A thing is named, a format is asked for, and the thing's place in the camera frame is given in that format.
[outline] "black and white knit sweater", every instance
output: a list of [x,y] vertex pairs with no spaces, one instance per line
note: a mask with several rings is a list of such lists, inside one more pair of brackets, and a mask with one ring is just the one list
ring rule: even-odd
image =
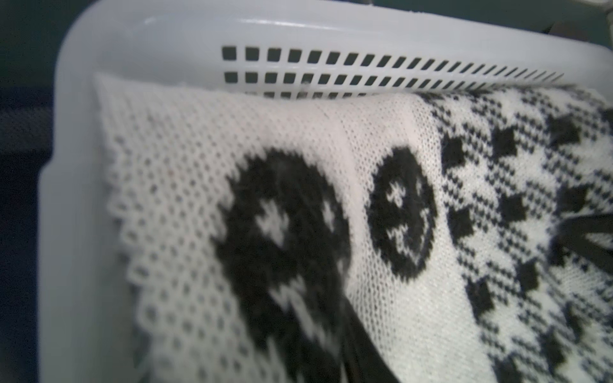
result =
[[155,379],[344,379],[345,294],[403,382],[613,381],[613,278],[552,241],[613,211],[597,94],[97,90]]

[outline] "white plastic laundry basket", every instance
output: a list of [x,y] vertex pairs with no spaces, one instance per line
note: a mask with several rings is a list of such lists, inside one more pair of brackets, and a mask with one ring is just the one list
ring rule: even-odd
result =
[[604,47],[320,0],[102,0],[72,27],[40,178],[40,381],[134,382],[132,308],[105,213],[93,74],[289,99],[578,83],[613,100]]

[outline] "houndstooth pattern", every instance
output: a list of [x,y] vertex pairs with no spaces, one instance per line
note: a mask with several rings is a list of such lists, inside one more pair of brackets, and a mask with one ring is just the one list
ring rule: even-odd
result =
[[551,243],[563,218],[613,210],[606,104],[572,88],[422,97],[441,137],[457,261],[498,382],[613,381],[613,279]]

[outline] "dark background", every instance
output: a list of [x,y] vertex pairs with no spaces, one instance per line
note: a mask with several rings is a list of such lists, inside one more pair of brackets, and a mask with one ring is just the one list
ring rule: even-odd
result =
[[[70,24],[91,3],[0,0],[0,382],[36,381],[38,173],[51,156],[53,72],[59,46]],[[571,0],[374,3],[531,31],[572,21],[589,41],[611,46],[604,14]]]

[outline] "black knit motif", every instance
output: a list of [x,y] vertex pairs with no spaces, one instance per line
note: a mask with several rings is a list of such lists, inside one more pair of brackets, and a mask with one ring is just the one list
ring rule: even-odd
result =
[[[611,167],[582,163],[585,145],[611,139],[613,112],[590,93],[564,91],[564,102],[551,98],[560,89],[422,97],[440,135],[443,202],[466,297],[499,383],[569,382],[562,367],[570,361],[594,382],[613,381],[613,279],[555,241],[535,243],[526,229],[533,222],[552,238],[569,214],[613,211]],[[462,119],[453,110],[464,113],[467,102]],[[533,169],[519,165],[522,156],[537,160]],[[528,171],[538,176],[521,177]],[[556,277],[565,267],[597,278],[568,292]],[[521,329],[510,340],[495,319],[502,309]],[[597,345],[589,326],[600,329]]]

